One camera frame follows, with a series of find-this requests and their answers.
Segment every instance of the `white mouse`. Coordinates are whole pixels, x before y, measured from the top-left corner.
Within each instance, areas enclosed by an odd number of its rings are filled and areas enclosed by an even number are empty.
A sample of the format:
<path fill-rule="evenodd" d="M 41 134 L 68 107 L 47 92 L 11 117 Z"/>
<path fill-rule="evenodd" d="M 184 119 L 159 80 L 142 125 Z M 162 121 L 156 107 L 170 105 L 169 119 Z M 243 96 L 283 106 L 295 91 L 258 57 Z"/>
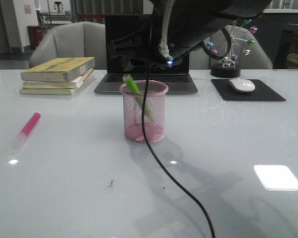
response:
<path fill-rule="evenodd" d="M 248 79 L 234 78 L 228 81 L 232 88 L 239 93 L 249 93 L 255 89 L 254 83 Z"/>

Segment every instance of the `stack of books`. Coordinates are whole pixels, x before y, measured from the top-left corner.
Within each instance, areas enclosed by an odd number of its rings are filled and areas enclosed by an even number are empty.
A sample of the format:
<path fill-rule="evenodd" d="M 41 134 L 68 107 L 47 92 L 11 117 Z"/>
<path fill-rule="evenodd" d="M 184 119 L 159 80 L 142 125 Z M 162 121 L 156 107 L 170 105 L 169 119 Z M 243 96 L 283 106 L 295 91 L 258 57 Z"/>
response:
<path fill-rule="evenodd" d="M 91 76 L 94 57 L 56 58 L 21 73 L 20 94 L 72 95 Z"/>

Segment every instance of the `pen holder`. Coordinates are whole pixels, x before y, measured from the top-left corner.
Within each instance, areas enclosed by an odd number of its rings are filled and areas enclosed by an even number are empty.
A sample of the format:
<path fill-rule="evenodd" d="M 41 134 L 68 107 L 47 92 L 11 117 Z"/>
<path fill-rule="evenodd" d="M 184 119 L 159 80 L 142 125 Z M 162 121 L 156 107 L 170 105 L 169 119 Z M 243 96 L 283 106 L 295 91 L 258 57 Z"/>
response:
<path fill-rule="evenodd" d="M 142 104 L 146 87 L 145 80 L 136 80 L 140 94 L 131 93 L 126 84 L 120 86 L 124 100 L 125 136 L 136 143 L 144 143 L 142 131 Z M 149 80 L 145 106 L 145 129 L 150 142 L 164 137 L 164 98 L 168 91 L 165 83 Z"/>

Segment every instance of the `laptop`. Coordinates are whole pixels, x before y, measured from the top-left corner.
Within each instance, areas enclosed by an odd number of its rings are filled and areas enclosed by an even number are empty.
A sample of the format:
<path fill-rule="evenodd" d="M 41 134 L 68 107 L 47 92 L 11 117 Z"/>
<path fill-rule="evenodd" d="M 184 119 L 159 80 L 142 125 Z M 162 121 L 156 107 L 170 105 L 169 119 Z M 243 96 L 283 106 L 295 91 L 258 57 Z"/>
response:
<path fill-rule="evenodd" d="M 105 17 L 106 48 L 112 40 L 120 39 L 128 34 L 142 29 L 151 15 L 145 14 L 120 14 L 107 15 Z M 129 73 L 135 80 L 146 79 L 144 66 L 137 66 L 130 71 L 123 71 L 121 60 L 123 57 L 110 59 L 107 53 L 107 73 L 94 89 L 95 93 L 120 94 L 119 87 L 123 84 L 123 75 Z M 192 94 L 197 93 L 189 74 L 189 55 L 183 58 L 183 62 L 168 68 L 155 67 L 150 69 L 150 80 L 164 82 L 168 85 L 167 94 Z"/>

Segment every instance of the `mouse pad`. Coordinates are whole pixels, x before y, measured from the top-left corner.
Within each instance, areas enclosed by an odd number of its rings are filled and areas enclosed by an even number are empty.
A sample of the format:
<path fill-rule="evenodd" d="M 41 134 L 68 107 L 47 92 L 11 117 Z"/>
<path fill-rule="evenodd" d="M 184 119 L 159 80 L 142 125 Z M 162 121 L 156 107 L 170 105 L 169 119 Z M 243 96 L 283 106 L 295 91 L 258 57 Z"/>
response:
<path fill-rule="evenodd" d="M 228 79 L 211 79 L 211 81 L 221 97 L 227 101 L 286 101 L 285 98 L 280 96 L 259 79 L 250 79 L 255 85 L 255 90 L 249 93 L 236 92 L 229 84 Z"/>

